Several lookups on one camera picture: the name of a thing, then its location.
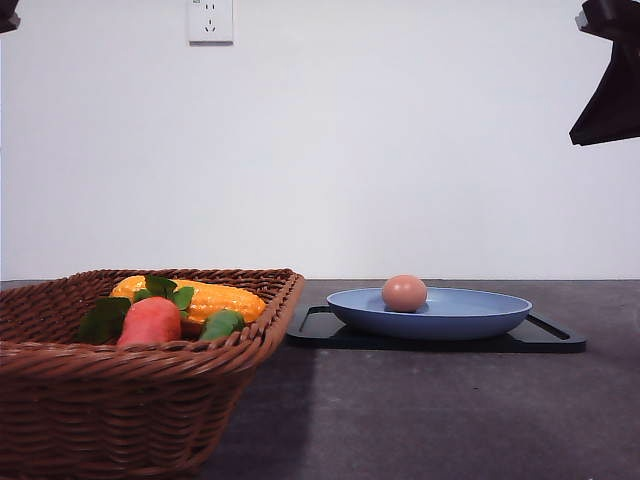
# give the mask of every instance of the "black cutting board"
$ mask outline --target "black cutting board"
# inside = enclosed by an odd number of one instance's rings
[[[328,305],[300,306],[287,329],[287,343],[312,348],[424,350],[433,352],[580,353],[587,341],[570,329],[531,312],[516,328],[480,340],[406,340],[345,325]]]

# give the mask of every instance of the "brown egg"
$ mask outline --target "brown egg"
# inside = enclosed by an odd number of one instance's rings
[[[382,287],[382,299],[394,312],[415,312],[427,300],[427,286],[413,275],[396,275]]]

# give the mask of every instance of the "outlet plate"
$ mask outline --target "outlet plate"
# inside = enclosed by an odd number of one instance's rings
[[[233,0],[187,0],[191,45],[233,45]]]

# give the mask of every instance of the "white backdrop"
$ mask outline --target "white backdrop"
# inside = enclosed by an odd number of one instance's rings
[[[638,278],[640,140],[571,145],[611,43],[578,1],[23,0],[2,48],[3,279]]]

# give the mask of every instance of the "blue plate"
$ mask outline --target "blue plate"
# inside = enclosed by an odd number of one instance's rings
[[[336,292],[327,297],[333,314],[351,327],[398,338],[474,340],[517,327],[531,303],[500,293],[429,287],[427,301],[415,313],[390,311],[381,288]]]

